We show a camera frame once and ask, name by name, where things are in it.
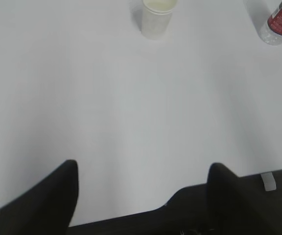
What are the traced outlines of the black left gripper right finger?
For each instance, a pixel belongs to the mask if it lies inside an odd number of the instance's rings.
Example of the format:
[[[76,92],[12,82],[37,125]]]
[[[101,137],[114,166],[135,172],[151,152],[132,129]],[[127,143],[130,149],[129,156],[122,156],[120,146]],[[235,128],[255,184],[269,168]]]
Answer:
[[[276,235],[273,210],[221,163],[207,178],[207,206],[216,235]]]

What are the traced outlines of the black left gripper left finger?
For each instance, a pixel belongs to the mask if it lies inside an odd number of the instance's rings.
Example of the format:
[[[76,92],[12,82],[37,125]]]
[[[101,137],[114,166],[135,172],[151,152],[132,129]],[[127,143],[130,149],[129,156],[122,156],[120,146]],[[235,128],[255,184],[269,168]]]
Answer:
[[[65,235],[79,195],[78,164],[66,160],[0,208],[0,235]]]

